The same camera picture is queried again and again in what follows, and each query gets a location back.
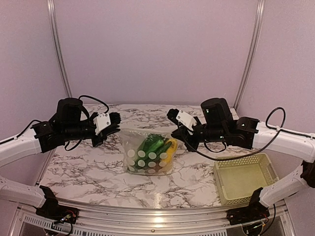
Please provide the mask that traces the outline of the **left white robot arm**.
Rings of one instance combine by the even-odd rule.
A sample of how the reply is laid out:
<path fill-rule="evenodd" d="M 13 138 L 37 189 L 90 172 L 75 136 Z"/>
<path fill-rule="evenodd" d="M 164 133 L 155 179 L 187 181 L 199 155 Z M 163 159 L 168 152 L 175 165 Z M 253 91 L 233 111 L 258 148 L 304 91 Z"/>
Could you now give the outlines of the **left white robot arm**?
<path fill-rule="evenodd" d="M 18 135 L 1 141 L 0 198 L 42 208 L 50 218 L 59 218 L 62 207 L 54 193 L 35 185 L 43 163 L 36 158 L 47 158 L 71 141 L 90 140 L 93 147 L 100 146 L 108 136 L 119 132 L 120 122 L 117 112 L 89 114 L 80 98 L 59 100 L 56 113 L 48 121 L 33 120 Z"/>

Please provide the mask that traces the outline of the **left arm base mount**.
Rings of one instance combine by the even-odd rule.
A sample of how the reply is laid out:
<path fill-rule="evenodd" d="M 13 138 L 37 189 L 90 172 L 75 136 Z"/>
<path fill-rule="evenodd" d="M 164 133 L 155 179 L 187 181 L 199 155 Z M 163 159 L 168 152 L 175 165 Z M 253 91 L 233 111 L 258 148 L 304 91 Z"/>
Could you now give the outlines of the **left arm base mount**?
<path fill-rule="evenodd" d="M 60 205 L 53 191 L 46 186 L 40 185 L 39 188 L 44 193 L 45 202 L 43 206 L 36 208 L 36 214 L 63 223 L 67 221 L 75 224 L 79 209 L 70 206 Z"/>

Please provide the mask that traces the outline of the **green fake leafy vegetable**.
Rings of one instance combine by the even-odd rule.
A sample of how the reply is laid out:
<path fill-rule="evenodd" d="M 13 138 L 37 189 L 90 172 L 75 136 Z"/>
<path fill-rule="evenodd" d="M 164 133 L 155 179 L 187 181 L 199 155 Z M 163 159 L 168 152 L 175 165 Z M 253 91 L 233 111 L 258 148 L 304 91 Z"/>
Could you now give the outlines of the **green fake leafy vegetable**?
<path fill-rule="evenodd" d="M 154 142 L 161 140 L 162 136 L 160 134 L 149 134 L 148 137 L 146 138 L 145 141 L 145 145 L 150 146 L 152 145 Z"/>

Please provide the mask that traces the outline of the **dark green fake cucumber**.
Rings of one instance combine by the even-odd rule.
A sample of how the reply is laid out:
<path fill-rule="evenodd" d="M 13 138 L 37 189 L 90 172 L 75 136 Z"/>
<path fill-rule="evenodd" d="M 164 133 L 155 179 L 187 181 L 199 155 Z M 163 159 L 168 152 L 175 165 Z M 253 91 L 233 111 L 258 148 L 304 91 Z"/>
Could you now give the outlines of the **dark green fake cucumber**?
<path fill-rule="evenodd" d="M 172 146 L 172 142 L 165 143 L 161 148 L 159 148 L 156 152 L 156 155 L 159 156 L 160 154 L 166 152 Z"/>

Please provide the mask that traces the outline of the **clear polka-dot zip bag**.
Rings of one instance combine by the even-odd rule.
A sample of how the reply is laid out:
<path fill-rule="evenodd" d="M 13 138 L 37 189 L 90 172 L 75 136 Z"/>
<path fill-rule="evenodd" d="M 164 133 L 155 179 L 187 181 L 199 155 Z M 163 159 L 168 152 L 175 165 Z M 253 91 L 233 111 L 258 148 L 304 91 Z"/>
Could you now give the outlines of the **clear polka-dot zip bag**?
<path fill-rule="evenodd" d="M 167 132 L 126 128 L 119 132 L 123 167 L 130 174 L 164 176 L 173 170 L 178 142 Z"/>

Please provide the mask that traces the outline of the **pale green plastic basket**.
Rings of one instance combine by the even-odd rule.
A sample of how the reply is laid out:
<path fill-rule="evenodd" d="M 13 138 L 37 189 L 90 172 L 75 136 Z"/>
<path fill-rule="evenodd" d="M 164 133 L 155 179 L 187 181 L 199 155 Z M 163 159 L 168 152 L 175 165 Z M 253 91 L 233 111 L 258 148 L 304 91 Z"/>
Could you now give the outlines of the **pale green plastic basket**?
<path fill-rule="evenodd" d="M 255 190 L 279 180 L 265 153 L 229 161 L 216 161 L 213 167 L 223 206 L 248 203 Z"/>

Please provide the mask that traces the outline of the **light green fake cucumber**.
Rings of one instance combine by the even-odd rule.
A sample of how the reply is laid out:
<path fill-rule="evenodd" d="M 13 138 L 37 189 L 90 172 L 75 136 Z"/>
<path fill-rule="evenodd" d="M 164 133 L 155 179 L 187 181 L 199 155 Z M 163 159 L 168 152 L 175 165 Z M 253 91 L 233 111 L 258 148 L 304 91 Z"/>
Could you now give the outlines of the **light green fake cucumber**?
<path fill-rule="evenodd" d="M 141 148 L 141 150 L 138 151 L 138 156 L 141 158 L 148 157 L 151 152 L 154 152 L 158 148 L 163 146 L 163 143 L 164 143 L 164 141 L 163 141 L 163 139 L 161 139 L 161 140 L 154 142 L 150 146 L 147 146 L 144 144 L 143 147 Z"/>

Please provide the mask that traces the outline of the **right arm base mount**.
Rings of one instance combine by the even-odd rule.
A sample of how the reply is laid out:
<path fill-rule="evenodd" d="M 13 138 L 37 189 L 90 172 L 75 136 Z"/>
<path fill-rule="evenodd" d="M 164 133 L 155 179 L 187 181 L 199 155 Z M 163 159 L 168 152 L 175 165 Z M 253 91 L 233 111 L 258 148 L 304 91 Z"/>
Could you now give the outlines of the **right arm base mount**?
<path fill-rule="evenodd" d="M 263 188 L 260 187 L 253 192 L 248 206 L 229 209 L 226 212 L 226 218 L 230 225 L 244 224 L 270 216 L 268 207 L 265 207 L 259 202 L 259 195 L 262 189 Z"/>

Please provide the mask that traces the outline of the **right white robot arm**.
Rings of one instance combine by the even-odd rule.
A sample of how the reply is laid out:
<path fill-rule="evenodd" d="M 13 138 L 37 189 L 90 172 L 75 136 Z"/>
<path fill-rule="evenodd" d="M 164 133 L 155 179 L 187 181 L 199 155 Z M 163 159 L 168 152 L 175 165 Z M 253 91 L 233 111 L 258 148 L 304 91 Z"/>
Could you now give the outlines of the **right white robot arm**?
<path fill-rule="evenodd" d="M 224 98 L 211 98 L 201 103 L 205 123 L 183 110 L 171 109 L 167 117 L 177 129 L 172 137 L 184 142 L 189 151 L 210 159 L 198 151 L 203 143 L 223 143 L 253 150 L 254 154 L 267 151 L 280 158 L 276 169 L 282 174 L 280 180 L 255 190 L 249 206 L 244 209 L 248 220 L 255 220 L 263 209 L 290 197 L 306 188 L 315 186 L 315 136 L 284 129 L 284 124 L 273 126 L 256 118 L 234 119 Z"/>

